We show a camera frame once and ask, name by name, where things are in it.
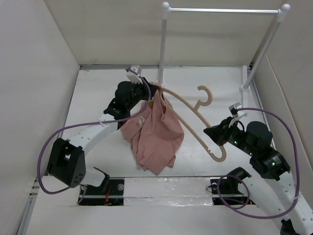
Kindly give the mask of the pink t shirt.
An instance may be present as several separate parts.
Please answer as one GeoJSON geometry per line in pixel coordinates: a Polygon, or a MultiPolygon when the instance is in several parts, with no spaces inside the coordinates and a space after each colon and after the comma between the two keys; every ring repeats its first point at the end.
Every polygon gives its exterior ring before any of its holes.
{"type": "Polygon", "coordinates": [[[171,104],[163,105],[162,98],[157,90],[145,111],[121,127],[136,163],[155,175],[174,166],[176,152],[184,139],[183,128],[171,104]]]}

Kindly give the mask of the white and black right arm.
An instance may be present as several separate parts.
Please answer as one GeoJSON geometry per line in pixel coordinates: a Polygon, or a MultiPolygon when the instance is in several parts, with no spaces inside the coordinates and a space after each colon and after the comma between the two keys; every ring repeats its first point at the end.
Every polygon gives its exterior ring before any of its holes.
{"type": "Polygon", "coordinates": [[[313,211],[305,198],[300,197],[298,178],[294,179],[287,161],[271,147],[272,133],[258,121],[250,122],[240,130],[238,121],[231,117],[219,125],[204,129],[218,146],[230,143],[250,156],[249,163],[276,194],[272,199],[263,189],[258,189],[252,176],[238,167],[222,177],[230,192],[245,187],[247,199],[252,200],[283,235],[311,235],[313,233],[313,211]]]}

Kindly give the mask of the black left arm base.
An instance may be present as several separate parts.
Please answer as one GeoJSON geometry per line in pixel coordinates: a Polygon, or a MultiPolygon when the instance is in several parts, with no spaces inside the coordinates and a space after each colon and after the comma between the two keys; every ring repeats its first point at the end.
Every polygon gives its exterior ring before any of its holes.
{"type": "Polygon", "coordinates": [[[124,178],[112,178],[102,170],[88,168],[80,185],[80,206],[123,206],[124,178]]]}

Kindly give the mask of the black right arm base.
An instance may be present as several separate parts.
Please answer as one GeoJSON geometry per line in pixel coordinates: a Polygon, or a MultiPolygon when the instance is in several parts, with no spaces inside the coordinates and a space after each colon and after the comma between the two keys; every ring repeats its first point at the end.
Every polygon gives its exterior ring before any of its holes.
{"type": "MultiPolygon", "coordinates": [[[[250,174],[242,167],[238,167],[231,172],[230,175],[237,176],[241,180],[250,177],[250,174]]],[[[214,205],[223,205],[221,198],[217,191],[217,182],[220,177],[211,177],[210,185],[206,187],[206,191],[212,194],[212,201],[214,205]]],[[[231,206],[243,206],[245,203],[253,204],[247,196],[238,190],[238,186],[243,186],[237,179],[232,177],[223,177],[220,182],[220,193],[223,199],[231,206]]]]}

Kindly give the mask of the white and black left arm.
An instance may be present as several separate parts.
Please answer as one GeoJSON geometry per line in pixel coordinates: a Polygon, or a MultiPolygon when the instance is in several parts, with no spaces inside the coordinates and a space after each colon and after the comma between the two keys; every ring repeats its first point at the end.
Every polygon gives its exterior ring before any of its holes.
{"type": "Polygon", "coordinates": [[[64,140],[58,138],[52,147],[48,173],[69,188],[90,186],[98,194],[109,189],[109,175],[93,167],[86,168],[85,157],[105,137],[117,131],[131,118],[131,109],[142,100],[148,100],[158,90],[148,82],[120,82],[115,97],[95,125],[89,125],[79,134],[64,140]]]}

